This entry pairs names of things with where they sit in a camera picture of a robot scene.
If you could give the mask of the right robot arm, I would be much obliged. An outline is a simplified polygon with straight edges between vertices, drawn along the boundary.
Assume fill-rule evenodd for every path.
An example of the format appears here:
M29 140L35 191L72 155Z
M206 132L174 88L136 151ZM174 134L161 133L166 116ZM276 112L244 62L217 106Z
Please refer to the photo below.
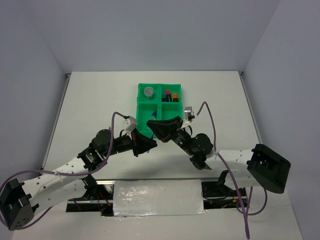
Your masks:
M206 134L191 136L186 132L188 124L179 116L146 123L160 141L172 141L187 153L196 169L221 172L217 183L221 195L259 186L271 193L284 193L291 163L283 156L261 143L253 149L216 150Z

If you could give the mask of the blue-capped black highlighter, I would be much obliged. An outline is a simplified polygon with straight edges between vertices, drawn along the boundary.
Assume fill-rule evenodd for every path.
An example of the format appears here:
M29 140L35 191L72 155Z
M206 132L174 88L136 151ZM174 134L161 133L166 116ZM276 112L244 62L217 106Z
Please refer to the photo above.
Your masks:
M167 95L166 94L162 94L162 102L167 102Z

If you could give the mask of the clear round container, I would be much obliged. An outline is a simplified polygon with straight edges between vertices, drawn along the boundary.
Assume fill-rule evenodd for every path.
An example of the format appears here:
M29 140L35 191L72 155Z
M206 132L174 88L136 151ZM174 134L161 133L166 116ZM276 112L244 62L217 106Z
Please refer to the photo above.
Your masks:
M152 99L155 94L155 90L151 86L147 86L143 89L143 94L147 99Z

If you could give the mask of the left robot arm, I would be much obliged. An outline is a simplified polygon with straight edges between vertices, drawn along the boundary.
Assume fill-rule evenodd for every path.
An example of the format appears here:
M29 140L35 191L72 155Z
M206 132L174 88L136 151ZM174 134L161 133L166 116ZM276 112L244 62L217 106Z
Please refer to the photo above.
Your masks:
M24 230L33 224L38 214L67 200L97 196L98 183L92 176L105 166L108 157L132 151L139 156L157 147L155 140L134 129L117 138L108 129L96 134L89 146L71 161L52 171L44 170L33 179L18 181L17 174L1 186L0 220L9 231Z

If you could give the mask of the clear spray bottle blue cap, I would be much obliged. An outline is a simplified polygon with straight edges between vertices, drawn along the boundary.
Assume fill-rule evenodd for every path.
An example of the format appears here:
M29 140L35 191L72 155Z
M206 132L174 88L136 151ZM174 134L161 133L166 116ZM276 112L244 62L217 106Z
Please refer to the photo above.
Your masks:
M155 121L157 119L157 113L158 111L155 110L152 114L151 117L149 118L150 121Z

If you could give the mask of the orange-capped black highlighter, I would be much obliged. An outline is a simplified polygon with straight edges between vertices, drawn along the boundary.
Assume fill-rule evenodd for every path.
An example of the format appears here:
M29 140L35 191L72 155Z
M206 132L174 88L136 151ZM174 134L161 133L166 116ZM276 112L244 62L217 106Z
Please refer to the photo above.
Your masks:
M178 96L177 93L174 93L174 94L172 95L172 101L173 101L173 102L179 102L179 96Z

